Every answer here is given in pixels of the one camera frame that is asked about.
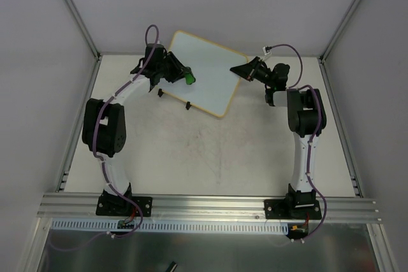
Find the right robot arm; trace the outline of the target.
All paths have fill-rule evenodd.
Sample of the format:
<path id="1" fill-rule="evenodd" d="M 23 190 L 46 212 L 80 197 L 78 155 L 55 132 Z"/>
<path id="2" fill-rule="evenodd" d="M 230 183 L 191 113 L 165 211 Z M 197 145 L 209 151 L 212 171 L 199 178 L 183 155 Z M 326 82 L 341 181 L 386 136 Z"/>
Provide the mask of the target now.
<path id="1" fill-rule="evenodd" d="M 257 80 L 265 86 L 265 101 L 271 107 L 287 110 L 289 130 L 295 141 L 295 160 L 291 182 L 283 199 L 264 200 L 268 220 L 321 220 L 326 212 L 318 197 L 323 194 L 314 183 L 314 165 L 319 137 L 327 119 L 318 89 L 305 85 L 289 89 L 290 66 L 276 64 L 270 69 L 259 57 L 230 71 L 249 82 Z"/>

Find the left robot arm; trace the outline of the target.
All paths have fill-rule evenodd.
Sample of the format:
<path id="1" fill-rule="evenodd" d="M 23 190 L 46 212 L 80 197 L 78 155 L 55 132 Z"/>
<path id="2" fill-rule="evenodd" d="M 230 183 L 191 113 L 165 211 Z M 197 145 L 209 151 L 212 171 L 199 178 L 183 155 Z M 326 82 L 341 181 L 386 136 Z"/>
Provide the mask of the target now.
<path id="1" fill-rule="evenodd" d="M 143 204 L 133 197 L 131 182 L 119 158 L 127 139 L 125 103 L 150 92 L 161 80 L 185 80 L 187 85 L 196 81 L 191 68 L 173 52 L 159 43 L 149 43 L 123 85 L 107 98 L 90 98 L 85 105 L 82 141 L 98 160 L 105 181 L 96 208 L 99 216 L 143 215 Z"/>

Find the yellow framed whiteboard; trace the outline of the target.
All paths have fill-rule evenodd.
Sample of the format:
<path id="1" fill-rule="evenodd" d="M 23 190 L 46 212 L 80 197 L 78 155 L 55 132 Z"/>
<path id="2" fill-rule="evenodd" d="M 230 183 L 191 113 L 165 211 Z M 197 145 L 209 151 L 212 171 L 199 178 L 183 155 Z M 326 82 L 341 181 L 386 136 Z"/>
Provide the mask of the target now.
<path id="1" fill-rule="evenodd" d="M 191 68 L 196 81 L 192 85 L 185 80 L 161 81 L 158 87 L 171 97 L 223 118 L 240 83 L 240 77 L 230 69 L 248 63 L 248 57 L 185 31 L 175 32 L 169 51 Z"/>

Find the green whiteboard eraser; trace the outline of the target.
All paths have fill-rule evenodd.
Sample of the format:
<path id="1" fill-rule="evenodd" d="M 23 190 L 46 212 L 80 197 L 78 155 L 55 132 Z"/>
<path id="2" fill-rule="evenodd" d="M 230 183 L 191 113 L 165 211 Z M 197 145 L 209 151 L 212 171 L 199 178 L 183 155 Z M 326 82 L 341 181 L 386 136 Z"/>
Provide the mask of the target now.
<path id="1" fill-rule="evenodd" d="M 193 72 L 190 67 L 186 67 L 184 70 L 184 78 L 187 85 L 192 85 L 196 82 L 196 78 L 193 75 Z"/>

